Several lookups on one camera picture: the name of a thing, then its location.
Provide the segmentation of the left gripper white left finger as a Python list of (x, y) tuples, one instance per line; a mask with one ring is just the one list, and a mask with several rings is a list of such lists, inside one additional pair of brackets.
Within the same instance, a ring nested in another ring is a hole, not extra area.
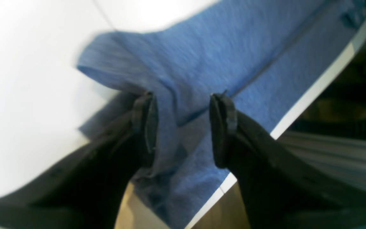
[(154, 163), (157, 132), (157, 100), (146, 93), (91, 142), (1, 197), (0, 227), (113, 229), (130, 179)]

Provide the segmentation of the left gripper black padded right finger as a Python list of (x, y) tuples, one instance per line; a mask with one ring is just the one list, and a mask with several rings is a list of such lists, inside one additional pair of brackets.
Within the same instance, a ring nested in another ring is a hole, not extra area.
[(224, 93), (209, 119), (215, 165), (237, 179), (252, 229), (366, 229), (366, 191), (293, 155)]

